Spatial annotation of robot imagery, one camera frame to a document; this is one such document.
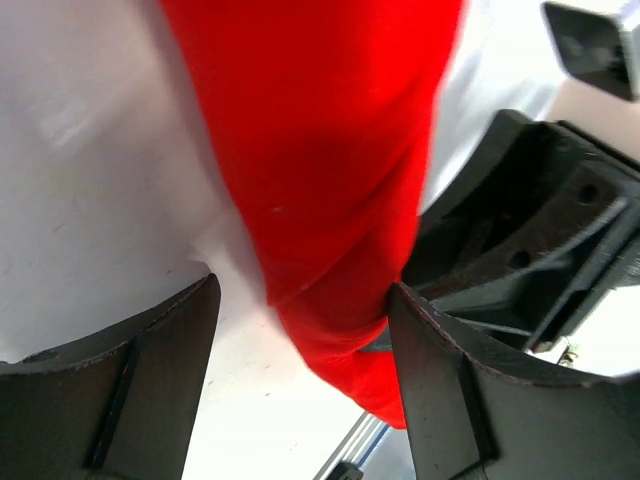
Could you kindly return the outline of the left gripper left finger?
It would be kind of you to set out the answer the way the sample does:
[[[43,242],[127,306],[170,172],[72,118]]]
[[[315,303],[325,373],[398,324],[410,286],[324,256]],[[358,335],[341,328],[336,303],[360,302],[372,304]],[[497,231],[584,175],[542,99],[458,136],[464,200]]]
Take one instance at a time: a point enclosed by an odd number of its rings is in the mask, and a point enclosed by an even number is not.
[[[220,300],[208,275],[99,332],[3,363],[2,477],[180,478]]]

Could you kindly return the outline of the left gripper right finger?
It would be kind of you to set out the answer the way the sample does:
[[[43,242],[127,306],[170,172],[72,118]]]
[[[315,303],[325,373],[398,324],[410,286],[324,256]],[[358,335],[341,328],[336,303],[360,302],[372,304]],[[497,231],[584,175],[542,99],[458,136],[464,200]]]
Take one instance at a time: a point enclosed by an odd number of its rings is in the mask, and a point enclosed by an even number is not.
[[[537,359],[389,296],[392,350],[420,479],[635,479],[639,378]]]

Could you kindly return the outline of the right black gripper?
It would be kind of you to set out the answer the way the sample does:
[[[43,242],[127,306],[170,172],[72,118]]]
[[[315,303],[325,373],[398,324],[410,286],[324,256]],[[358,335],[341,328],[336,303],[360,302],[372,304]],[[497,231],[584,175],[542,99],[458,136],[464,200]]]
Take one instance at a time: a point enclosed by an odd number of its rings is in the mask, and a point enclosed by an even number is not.
[[[519,350],[638,282],[639,163],[565,120],[504,109],[423,213],[402,279]]]

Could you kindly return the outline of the bright red t-shirt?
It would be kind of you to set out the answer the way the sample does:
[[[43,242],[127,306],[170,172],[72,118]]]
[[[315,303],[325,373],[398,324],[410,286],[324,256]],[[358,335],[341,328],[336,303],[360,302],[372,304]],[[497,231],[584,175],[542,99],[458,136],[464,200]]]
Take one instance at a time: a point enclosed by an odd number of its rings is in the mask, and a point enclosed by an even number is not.
[[[406,425],[366,346],[414,245],[460,1],[165,1],[268,304],[307,366]]]

